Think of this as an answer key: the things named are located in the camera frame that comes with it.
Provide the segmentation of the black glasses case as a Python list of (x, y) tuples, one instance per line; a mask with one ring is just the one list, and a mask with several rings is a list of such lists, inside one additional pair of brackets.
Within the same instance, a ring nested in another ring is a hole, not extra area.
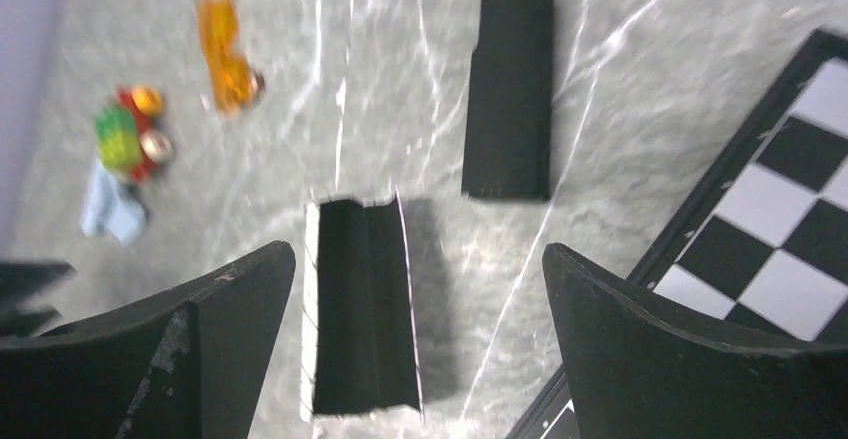
[(469, 72), (466, 196), (550, 199), (555, 25), (554, 0), (481, 0)]

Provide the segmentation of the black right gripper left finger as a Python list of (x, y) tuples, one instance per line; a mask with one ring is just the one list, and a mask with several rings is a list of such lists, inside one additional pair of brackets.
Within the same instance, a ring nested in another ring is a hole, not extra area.
[(296, 266), (273, 241), (201, 277), (1, 342), (5, 438), (244, 438)]

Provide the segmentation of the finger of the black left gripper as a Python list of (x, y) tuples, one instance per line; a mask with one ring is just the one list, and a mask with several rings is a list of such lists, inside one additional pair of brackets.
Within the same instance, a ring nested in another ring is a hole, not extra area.
[(1, 303), (24, 301), (74, 271), (64, 261), (1, 262)]
[(61, 314), (53, 307), (40, 309), (21, 309), (7, 307), (1, 309), (1, 338), (30, 337)]

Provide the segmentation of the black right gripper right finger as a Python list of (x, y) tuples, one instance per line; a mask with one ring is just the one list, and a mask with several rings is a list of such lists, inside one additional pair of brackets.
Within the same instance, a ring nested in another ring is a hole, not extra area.
[(725, 322), (551, 243), (546, 282), (584, 438), (843, 438), (847, 349)]

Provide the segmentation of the white geometric glasses case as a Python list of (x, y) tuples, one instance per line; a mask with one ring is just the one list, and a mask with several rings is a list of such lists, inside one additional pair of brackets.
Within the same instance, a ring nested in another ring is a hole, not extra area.
[(305, 209), (300, 417), (423, 411), (402, 202)]

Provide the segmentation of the light blue cleaning cloth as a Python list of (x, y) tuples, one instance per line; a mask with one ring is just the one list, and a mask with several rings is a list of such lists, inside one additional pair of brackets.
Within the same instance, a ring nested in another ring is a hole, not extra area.
[(109, 172), (99, 158), (90, 170), (79, 225), (86, 236), (109, 233), (125, 247), (147, 227), (147, 211), (134, 190)]

